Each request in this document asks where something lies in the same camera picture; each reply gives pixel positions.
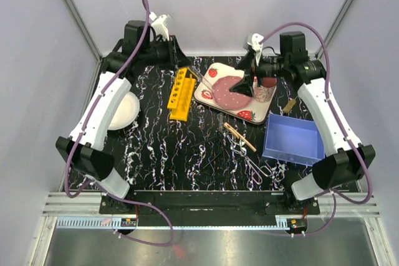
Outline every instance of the black table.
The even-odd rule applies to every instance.
[[[192,58],[193,64],[199,67],[202,74],[214,62],[234,66],[239,60],[240,57]],[[170,120],[170,111],[166,106],[173,81],[173,71],[147,67],[136,78],[131,89],[140,99],[141,111],[136,122],[122,130],[108,131],[104,151],[114,155],[116,170],[136,190],[282,190],[281,181],[288,168],[297,170],[301,176],[311,171],[311,167],[263,158],[261,149],[266,122],[263,125],[253,125],[231,116],[227,116],[228,123],[257,148],[256,153],[248,149],[248,157],[262,167],[268,177],[262,175],[262,183],[257,184],[245,159],[232,153],[226,138],[223,143],[227,144],[227,151],[205,167],[223,150],[222,143],[212,141],[194,148],[191,145],[216,134],[216,116],[219,112],[193,100],[187,122]],[[293,90],[280,79],[271,104],[271,113],[282,114],[287,102],[295,97]],[[289,116],[312,120],[301,100],[297,101]],[[72,189],[80,186],[83,180],[81,174],[71,171]],[[355,184],[341,189],[357,191]]]

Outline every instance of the white tray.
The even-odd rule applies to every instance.
[[[216,69],[217,74],[215,77],[211,77],[209,75],[210,69]],[[229,76],[229,75],[243,77],[244,71],[236,70],[235,68],[230,67],[228,65],[224,65],[224,64],[220,64],[219,62],[215,62],[214,64],[211,64],[209,66],[209,69],[206,71],[206,74],[204,77],[206,80],[208,80],[210,82],[210,84],[214,84],[218,79],[225,77],[225,76]],[[194,92],[194,99],[197,102],[200,102],[201,104],[213,107],[217,110],[220,110],[221,112],[228,113],[229,115],[235,116],[235,117],[240,118],[245,121],[249,121],[254,124],[260,124],[265,121],[266,115],[269,111],[270,104],[271,104],[274,94],[276,92],[276,89],[274,89],[273,96],[271,97],[270,101],[268,101],[268,102],[259,102],[255,99],[252,99],[252,101],[249,102],[249,104],[246,107],[244,107],[240,110],[225,110],[225,109],[223,109],[223,107],[219,106],[213,99],[204,98],[203,97],[204,90],[208,91],[206,93],[207,95],[211,94],[211,91],[201,82]],[[244,110],[252,112],[251,113],[251,115],[253,116],[252,120],[242,118],[238,115],[239,112],[244,111]]]

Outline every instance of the white cable clip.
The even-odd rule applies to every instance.
[[[259,65],[259,61],[262,57],[262,48],[263,44],[261,44],[263,40],[263,36],[260,34],[250,34],[247,38],[246,43],[244,44],[244,49],[248,50],[248,46],[251,46],[253,51],[255,51],[255,61],[256,65]]]
[[[169,40],[169,30],[166,24],[170,19],[170,15],[164,14],[157,17],[154,12],[151,12],[150,18],[152,20],[151,27],[154,29],[155,35],[161,35],[164,40]]]

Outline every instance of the wooden stick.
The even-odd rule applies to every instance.
[[[282,109],[282,112],[289,113],[292,110],[292,107],[297,103],[297,100],[291,99],[288,101],[287,105]]]
[[[233,134],[236,138],[241,139],[243,142],[245,142],[245,144],[247,144],[251,150],[256,152],[256,148],[248,140],[246,140],[243,135],[239,134],[237,130],[235,130],[229,123],[224,123],[224,127],[229,130],[231,134]]]

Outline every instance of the white plate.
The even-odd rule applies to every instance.
[[[140,111],[140,102],[136,95],[128,92],[119,104],[108,130],[119,130],[133,123]]]
[[[216,71],[216,76],[213,75],[213,77],[210,76],[209,74],[209,70],[213,69],[213,72]],[[244,71],[242,70],[236,70],[233,67],[230,67],[229,65],[224,65],[224,64],[220,64],[219,62],[215,62],[213,64],[211,64],[209,66],[209,69],[206,71],[205,74],[205,79],[208,80],[208,82],[210,84],[214,84],[218,79],[225,77],[225,76],[239,76],[239,77],[243,77],[244,75]],[[276,89],[274,89],[273,91],[273,96],[271,97],[271,99],[268,102],[259,102],[255,99],[253,99],[251,102],[249,102],[249,104],[244,107],[243,109],[239,109],[239,110],[225,110],[223,107],[220,107],[214,100],[213,97],[212,98],[206,98],[203,96],[203,91],[208,91],[210,94],[211,92],[209,91],[209,89],[201,82],[197,89],[194,92],[194,99],[197,102],[200,102],[202,104],[208,105],[210,107],[213,107],[217,110],[220,110],[222,112],[228,113],[232,116],[235,116],[237,118],[240,118],[242,120],[246,120],[244,118],[242,118],[239,113],[247,110],[248,113],[250,113],[253,116],[252,120],[246,120],[249,121],[251,123],[254,124],[261,124],[266,120],[266,116],[267,113],[269,112],[269,107],[270,104],[272,102],[274,93],[276,92]]]

